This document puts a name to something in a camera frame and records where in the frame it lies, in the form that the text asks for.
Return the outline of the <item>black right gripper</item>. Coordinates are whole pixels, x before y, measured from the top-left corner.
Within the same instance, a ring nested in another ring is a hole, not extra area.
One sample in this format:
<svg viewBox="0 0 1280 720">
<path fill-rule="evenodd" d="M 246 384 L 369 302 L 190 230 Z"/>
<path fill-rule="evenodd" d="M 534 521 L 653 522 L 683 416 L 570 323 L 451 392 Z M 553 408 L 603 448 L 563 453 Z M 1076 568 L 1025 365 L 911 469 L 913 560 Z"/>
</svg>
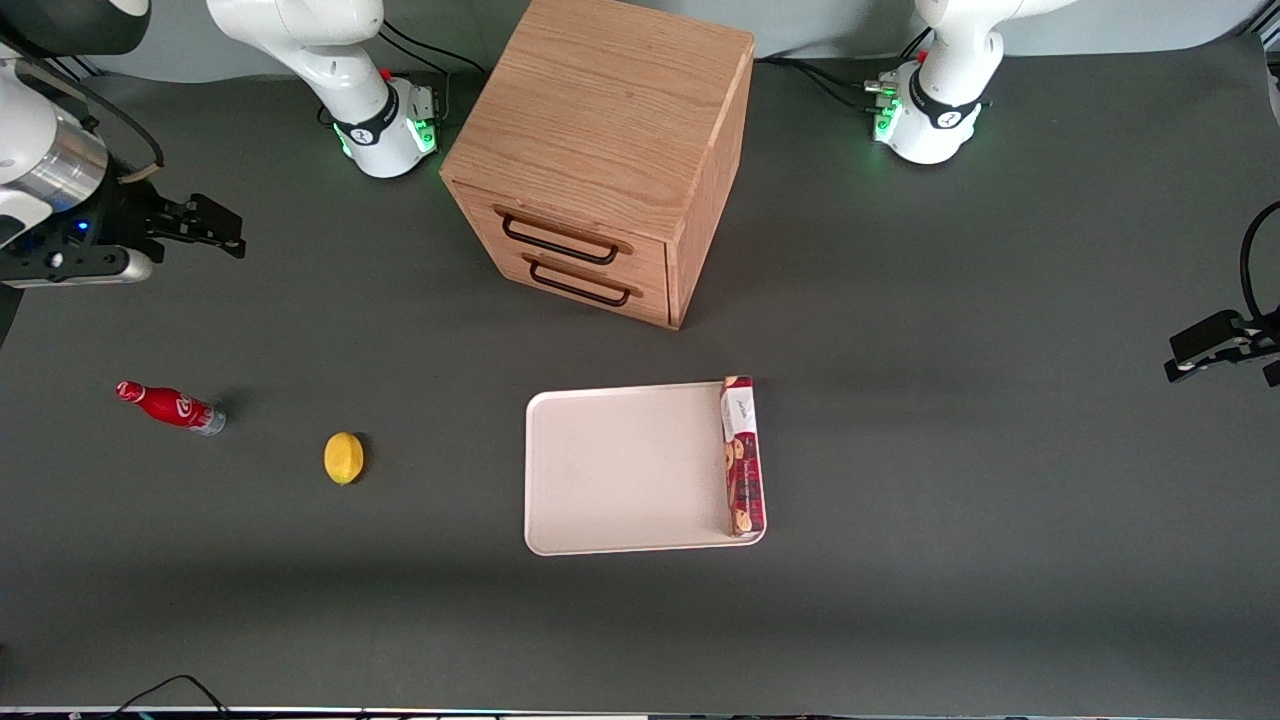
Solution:
<svg viewBox="0 0 1280 720">
<path fill-rule="evenodd" d="M 141 251 L 151 261 L 164 261 L 164 241 L 207 245 L 232 258 L 244 259 L 239 215 L 202 193 L 186 201 L 165 200 L 151 183 L 108 182 L 79 205 L 55 211 L 33 229 L 3 245 L 17 255 L 47 238 L 79 245 L 115 245 Z"/>
</svg>

